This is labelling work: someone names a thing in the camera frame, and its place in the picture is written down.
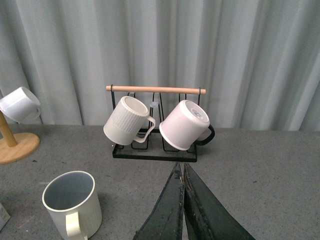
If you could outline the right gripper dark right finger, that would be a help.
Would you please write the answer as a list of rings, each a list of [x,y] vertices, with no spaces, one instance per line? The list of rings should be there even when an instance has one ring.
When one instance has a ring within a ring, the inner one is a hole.
[[[184,164],[184,213],[190,240],[253,240],[188,164]]]

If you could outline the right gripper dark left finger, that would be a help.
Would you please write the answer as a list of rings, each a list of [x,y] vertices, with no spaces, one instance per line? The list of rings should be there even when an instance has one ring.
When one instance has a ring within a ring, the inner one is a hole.
[[[183,235],[185,185],[177,162],[158,200],[135,240],[181,240]]]

